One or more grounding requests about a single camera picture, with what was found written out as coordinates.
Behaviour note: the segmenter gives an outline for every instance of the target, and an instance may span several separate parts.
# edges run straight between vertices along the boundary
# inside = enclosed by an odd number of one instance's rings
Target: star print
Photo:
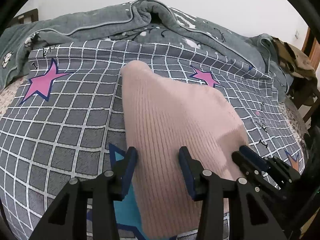
[[[48,71],[44,75],[30,78],[29,79],[30,86],[23,100],[21,101],[20,105],[24,103],[26,100],[28,100],[34,94],[38,94],[44,100],[49,101],[53,81],[59,77],[63,77],[65,75],[74,73],[74,72],[58,73],[58,71],[59,70],[58,70],[57,62],[54,59],[52,59],[51,65]]]
[[[194,68],[194,67],[192,67],[192,68],[195,71],[195,73],[192,74],[190,77],[194,77],[194,78],[205,81],[209,87],[214,88],[216,85],[222,86],[212,78],[211,72],[201,71],[201,70]]]
[[[287,155],[292,168],[299,172],[299,155],[294,159],[286,150],[284,150],[284,152]]]

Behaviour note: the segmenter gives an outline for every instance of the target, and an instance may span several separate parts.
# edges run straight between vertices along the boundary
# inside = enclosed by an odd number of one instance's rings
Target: pink cloth
[[[154,239],[196,229],[202,203],[188,195],[179,148],[187,146],[205,169],[236,180],[241,172],[231,154],[248,144],[243,122],[215,88],[161,77],[140,61],[121,73],[126,141],[138,151],[132,183],[143,231]]]

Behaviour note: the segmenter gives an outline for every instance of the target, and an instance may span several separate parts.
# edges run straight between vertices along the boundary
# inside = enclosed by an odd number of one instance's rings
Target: ribbed knit clothing
[[[215,88],[161,77],[141,61],[121,73],[127,146],[138,151],[132,183],[143,231],[156,239],[196,229],[202,202],[188,195],[179,148],[187,146],[205,169],[236,180],[242,175],[231,154],[248,144],[243,122]]]

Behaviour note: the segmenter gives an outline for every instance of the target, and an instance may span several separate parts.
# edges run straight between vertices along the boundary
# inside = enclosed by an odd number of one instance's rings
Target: white wall
[[[38,8],[39,19],[134,0],[29,0],[19,11]],[[287,0],[160,0],[194,16],[205,18],[241,35],[268,33],[302,48],[308,26]],[[299,39],[295,38],[296,30]]]

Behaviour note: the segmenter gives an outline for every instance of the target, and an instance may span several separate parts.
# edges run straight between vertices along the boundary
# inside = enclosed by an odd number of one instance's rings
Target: grid pattern
[[[192,67],[210,71],[222,85],[216,89],[242,119],[251,148],[289,163],[286,150],[299,159],[300,172],[304,169],[300,146],[279,112],[272,80],[243,62],[170,43],[86,41],[33,50],[29,61],[36,69],[28,78],[44,74],[51,58],[60,72],[70,75],[54,81],[50,100],[33,95],[20,105],[26,81],[0,120],[0,198],[18,239],[29,238],[70,178],[92,179],[110,168],[108,143],[126,149],[120,69],[132,60],[186,83],[205,84],[191,77]]]

